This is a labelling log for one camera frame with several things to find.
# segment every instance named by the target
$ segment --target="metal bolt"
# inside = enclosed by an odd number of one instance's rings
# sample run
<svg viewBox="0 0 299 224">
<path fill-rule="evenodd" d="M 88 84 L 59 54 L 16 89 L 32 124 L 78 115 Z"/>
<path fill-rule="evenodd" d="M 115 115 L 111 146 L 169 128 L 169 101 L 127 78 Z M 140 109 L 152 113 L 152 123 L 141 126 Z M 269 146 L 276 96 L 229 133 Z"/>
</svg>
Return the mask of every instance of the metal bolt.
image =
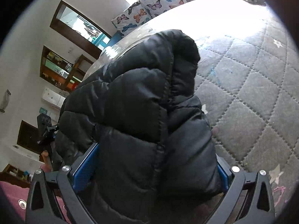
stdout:
<svg viewBox="0 0 299 224">
<path fill-rule="evenodd" d="M 69 171 L 70 169 L 71 169 L 71 167 L 68 166 L 68 165 L 65 165 L 65 166 L 62 167 L 62 171 L 63 171 L 63 172 L 67 172 L 67 171 Z"/>
<path fill-rule="evenodd" d="M 237 173 L 237 172 L 240 171 L 239 167 L 237 167 L 237 166 L 233 166 L 231 169 L 232 169 L 232 171 L 235 172 L 235 173 Z"/>
<path fill-rule="evenodd" d="M 260 174 L 261 174 L 261 175 L 266 175 L 267 173 L 266 173 L 265 170 L 260 170 Z"/>
<path fill-rule="evenodd" d="M 36 173 L 36 174 L 40 174 L 40 173 L 41 173 L 41 169 L 38 168 L 37 170 L 35 170 L 35 173 Z"/>
</svg>

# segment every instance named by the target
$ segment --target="white wall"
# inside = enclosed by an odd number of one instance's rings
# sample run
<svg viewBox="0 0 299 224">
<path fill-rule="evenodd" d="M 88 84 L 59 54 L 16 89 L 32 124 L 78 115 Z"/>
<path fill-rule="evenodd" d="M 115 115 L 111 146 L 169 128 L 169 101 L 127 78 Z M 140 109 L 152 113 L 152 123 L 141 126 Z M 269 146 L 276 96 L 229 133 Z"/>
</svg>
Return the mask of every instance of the white wall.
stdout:
<svg viewBox="0 0 299 224">
<path fill-rule="evenodd" d="M 0 50 L 0 100 L 8 89 L 10 102 L 0 113 L 0 171 L 11 163 L 22 170 L 32 170 L 41 163 L 38 156 L 26 149 L 14 149 L 21 121 L 37 126 L 39 108 L 54 110 L 41 99 L 45 87 L 59 93 L 59 89 L 39 77 L 43 46 L 58 53 L 71 63 L 84 54 L 78 46 L 51 29 L 50 22 L 61 0 L 36 0 L 11 29 Z M 106 32 L 116 29 L 110 22 L 128 3 L 125 0 L 64 0 L 86 15 Z"/>
</svg>

